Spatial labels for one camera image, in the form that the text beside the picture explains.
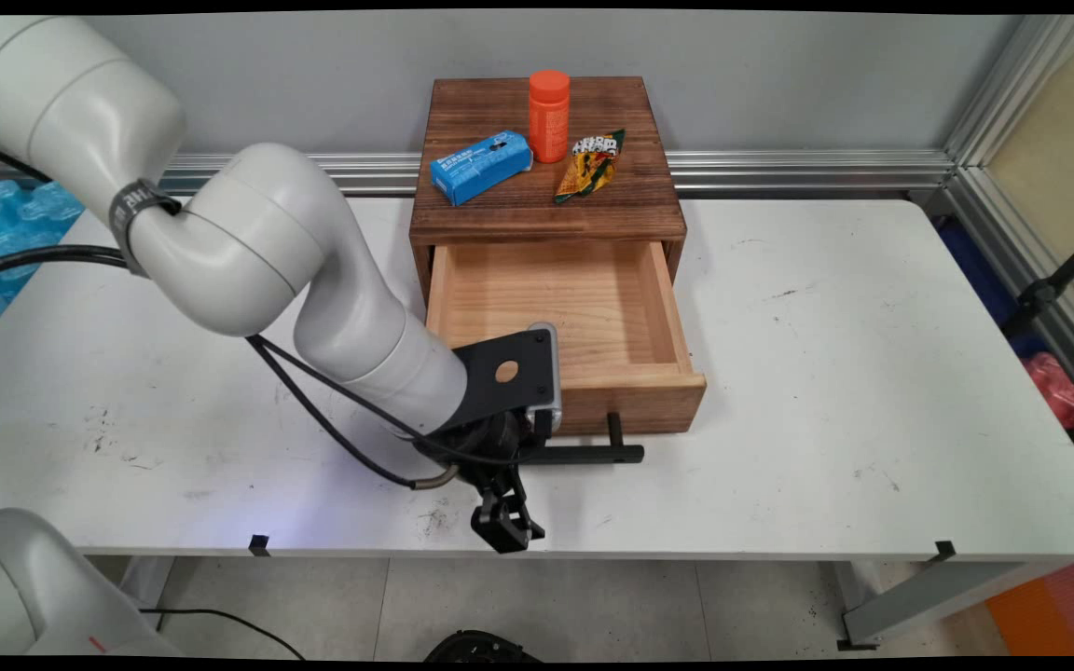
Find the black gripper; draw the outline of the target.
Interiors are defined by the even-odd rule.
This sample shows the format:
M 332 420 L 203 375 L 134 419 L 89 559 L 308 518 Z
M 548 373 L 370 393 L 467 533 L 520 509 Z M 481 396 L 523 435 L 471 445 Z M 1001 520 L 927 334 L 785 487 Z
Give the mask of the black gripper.
M 480 492 L 471 530 L 496 553 L 524 552 L 532 541 L 545 540 L 519 472 L 521 463 L 540 454 L 540 428 L 520 409 L 434 431 L 413 447 L 444 468 L 442 475 L 415 480 L 413 487 L 439 488 L 459 479 Z

